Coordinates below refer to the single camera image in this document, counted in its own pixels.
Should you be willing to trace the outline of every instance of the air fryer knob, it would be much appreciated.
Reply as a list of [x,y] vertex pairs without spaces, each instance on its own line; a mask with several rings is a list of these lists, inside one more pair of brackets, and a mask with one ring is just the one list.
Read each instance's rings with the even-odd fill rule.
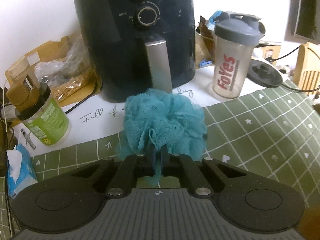
[[158,14],[152,7],[143,6],[138,9],[136,17],[139,24],[148,27],[153,25],[157,21]]

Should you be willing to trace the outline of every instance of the shaker bottle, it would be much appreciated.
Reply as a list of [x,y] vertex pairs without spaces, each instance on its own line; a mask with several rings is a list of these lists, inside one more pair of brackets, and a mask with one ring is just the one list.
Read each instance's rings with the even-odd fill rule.
[[29,75],[13,83],[7,97],[16,107],[15,114],[44,145],[62,143],[71,122],[51,95],[47,83],[38,89]]
[[221,101],[237,98],[247,76],[253,49],[265,34],[260,18],[232,11],[214,19],[216,39],[213,91]]

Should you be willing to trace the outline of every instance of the green cutting mat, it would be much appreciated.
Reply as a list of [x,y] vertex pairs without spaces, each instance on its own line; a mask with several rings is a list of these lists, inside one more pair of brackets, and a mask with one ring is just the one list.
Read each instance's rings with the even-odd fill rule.
[[[263,89],[204,111],[208,127],[204,157],[294,187],[307,207],[320,203],[320,117],[305,94],[282,87]],[[35,156],[32,161],[37,177],[48,179],[105,157],[117,160],[119,138],[114,134]],[[158,184],[163,188],[179,186],[173,177],[162,177]],[[141,178],[138,187],[150,185]],[[5,203],[1,205],[1,236],[8,239]]]

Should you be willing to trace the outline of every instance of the gray shaker lid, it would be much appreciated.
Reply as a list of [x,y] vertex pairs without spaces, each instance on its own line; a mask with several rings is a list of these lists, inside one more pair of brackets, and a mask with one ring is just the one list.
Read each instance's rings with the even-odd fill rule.
[[215,34],[227,41],[256,46],[266,33],[264,25],[259,22],[261,18],[250,14],[235,13],[232,11],[222,12],[213,19]]

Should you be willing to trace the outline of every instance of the white wall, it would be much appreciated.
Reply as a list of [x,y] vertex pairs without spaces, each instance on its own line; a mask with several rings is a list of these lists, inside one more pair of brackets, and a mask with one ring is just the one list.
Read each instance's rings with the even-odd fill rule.
[[[249,13],[262,18],[264,40],[283,41],[290,0],[194,0],[195,19],[219,10]],[[58,41],[77,27],[73,0],[0,0],[0,86],[4,71],[19,57],[48,40]],[[298,44],[285,42],[280,55]],[[297,52],[279,61],[295,66]]]

